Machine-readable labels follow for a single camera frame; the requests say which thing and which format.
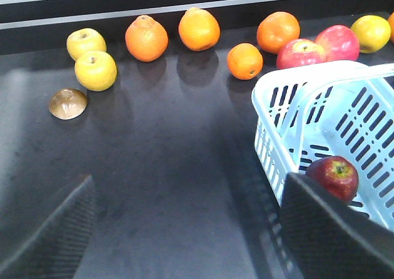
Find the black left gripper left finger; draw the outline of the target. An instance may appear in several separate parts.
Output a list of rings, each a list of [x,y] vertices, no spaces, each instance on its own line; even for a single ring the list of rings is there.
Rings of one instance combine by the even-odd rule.
[[[96,218],[95,184],[1,193],[1,278],[73,278]]]

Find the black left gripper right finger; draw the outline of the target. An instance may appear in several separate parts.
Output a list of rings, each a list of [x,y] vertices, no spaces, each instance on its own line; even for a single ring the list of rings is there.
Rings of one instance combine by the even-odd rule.
[[[393,232],[305,175],[286,176],[279,218],[305,278],[393,278]]]

